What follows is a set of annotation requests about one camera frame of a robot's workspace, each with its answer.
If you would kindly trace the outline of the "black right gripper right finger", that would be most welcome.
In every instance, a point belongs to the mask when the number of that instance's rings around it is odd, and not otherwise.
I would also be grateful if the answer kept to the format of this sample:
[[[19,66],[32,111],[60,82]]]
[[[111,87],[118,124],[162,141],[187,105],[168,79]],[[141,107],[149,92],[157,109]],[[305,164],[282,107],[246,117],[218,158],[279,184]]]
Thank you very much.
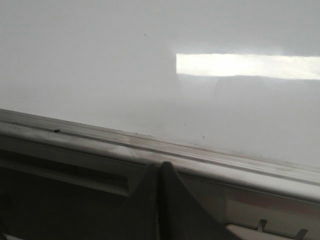
[[[192,196],[170,162],[160,169],[159,230],[162,240],[230,240],[232,233]]]

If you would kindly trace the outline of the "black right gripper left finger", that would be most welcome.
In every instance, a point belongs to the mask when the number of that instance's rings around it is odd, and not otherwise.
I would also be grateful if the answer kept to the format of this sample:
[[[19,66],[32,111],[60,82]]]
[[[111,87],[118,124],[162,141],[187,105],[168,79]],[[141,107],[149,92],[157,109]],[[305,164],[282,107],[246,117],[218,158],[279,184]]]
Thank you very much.
[[[102,225],[100,240],[155,240],[158,172],[146,167],[136,189],[117,212]]]

